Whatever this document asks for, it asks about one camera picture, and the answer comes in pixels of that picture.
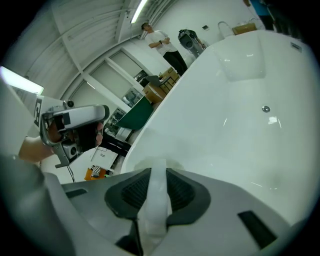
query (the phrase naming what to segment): fluorescent light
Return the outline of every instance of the fluorescent light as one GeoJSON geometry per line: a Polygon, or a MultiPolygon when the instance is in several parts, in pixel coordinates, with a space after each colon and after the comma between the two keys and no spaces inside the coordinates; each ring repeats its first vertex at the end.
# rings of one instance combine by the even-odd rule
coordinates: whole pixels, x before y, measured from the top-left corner
{"type": "Polygon", "coordinates": [[[131,23],[135,23],[139,17],[139,14],[141,13],[142,9],[144,8],[147,0],[141,0],[141,2],[138,5],[138,8],[135,10],[135,13],[133,15],[133,18],[131,20],[131,23]]]}
{"type": "Polygon", "coordinates": [[[90,83],[88,83],[88,82],[86,82],[88,85],[90,85],[93,89],[96,89],[96,88],[94,88],[90,83]]]}
{"type": "Polygon", "coordinates": [[[44,90],[42,86],[31,82],[30,80],[12,72],[4,66],[0,66],[0,77],[6,84],[33,94],[41,95],[44,90]]]}

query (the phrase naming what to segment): ceiling beam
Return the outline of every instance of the ceiling beam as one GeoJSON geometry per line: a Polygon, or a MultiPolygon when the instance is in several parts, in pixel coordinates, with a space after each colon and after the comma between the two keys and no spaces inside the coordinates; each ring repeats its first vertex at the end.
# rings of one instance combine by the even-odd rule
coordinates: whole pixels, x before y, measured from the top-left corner
{"type": "Polygon", "coordinates": [[[67,34],[64,33],[64,31],[65,31],[64,24],[62,23],[60,17],[58,16],[58,12],[57,12],[56,6],[55,6],[53,1],[52,1],[51,5],[50,5],[50,9],[51,9],[54,25],[55,25],[55,27],[57,28],[57,30],[59,32],[59,38],[62,39],[62,44],[63,44],[66,52],[70,56],[72,62],[74,63],[74,65],[76,66],[78,71],[82,74],[84,71],[81,68],[80,63],[77,60],[76,54],[75,54],[75,52],[73,51],[73,49],[72,49],[72,47],[70,45],[70,41],[68,40],[67,34]]]}
{"type": "Polygon", "coordinates": [[[136,0],[125,0],[124,1],[123,7],[122,7],[122,12],[120,14],[120,18],[119,18],[118,25],[116,27],[116,32],[115,32],[115,41],[117,43],[119,43],[121,41],[121,35],[124,30],[124,27],[127,25],[127,22],[130,22],[129,18],[127,18],[128,8],[134,7],[135,2],[136,2],[136,0]]]}

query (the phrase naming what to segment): black cable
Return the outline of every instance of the black cable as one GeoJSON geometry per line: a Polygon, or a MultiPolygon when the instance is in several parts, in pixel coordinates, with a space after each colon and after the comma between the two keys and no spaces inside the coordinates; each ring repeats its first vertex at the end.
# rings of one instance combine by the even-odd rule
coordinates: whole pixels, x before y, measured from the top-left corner
{"type": "Polygon", "coordinates": [[[72,178],[73,183],[75,183],[76,181],[75,181],[74,172],[71,170],[71,168],[70,168],[69,165],[67,165],[67,168],[68,168],[68,171],[69,171],[69,173],[70,173],[70,176],[71,176],[71,178],[72,178]]]}

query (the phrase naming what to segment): black chair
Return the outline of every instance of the black chair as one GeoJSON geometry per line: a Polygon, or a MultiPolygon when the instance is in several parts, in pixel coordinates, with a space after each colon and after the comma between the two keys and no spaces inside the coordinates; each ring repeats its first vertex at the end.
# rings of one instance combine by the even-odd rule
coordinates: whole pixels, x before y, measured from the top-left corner
{"type": "Polygon", "coordinates": [[[157,75],[149,75],[147,76],[147,80],[152,83],[154,86],[156,87],[159,87],[165,94],[167,94],[164,89],[162,89],[160,86],[165,86],[169,91],[170,91],[170,88],[168,88],[168,86],[166,85],[166,82],[168,82],[168,80],[170,79],[171,77],[168,76],[168,77],[165,77],[163,81],[160,81],[159,80],[159,77],[157,75]]]}

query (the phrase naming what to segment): hand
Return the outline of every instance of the hand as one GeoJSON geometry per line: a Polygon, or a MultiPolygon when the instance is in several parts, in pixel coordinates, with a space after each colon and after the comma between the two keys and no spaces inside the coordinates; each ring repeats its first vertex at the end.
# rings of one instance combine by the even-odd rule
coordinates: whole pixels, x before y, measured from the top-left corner
{"type": "MultiPolygon", "coordinates": [[[[99,122],[96,129],[98,131],[102,131],[103,128],[104,128],[104,125],[101,122],[99,122]]],[[[49,136],[49,139],[54,143],[57,143],[61,140],[61,135],[58,132],[55,122],[52,122],[51,125],[49,126],[48,136],[49,136]]],[[[72,132],[69,133],[68,137],[72,141],[74,141],[74,134],[72,132]]],[[[102,143],[102,139],[103,139],[103,136],[101,134],[97,134],[97,136],[95,137],[95,145],[99,146],[102,143]]]]}

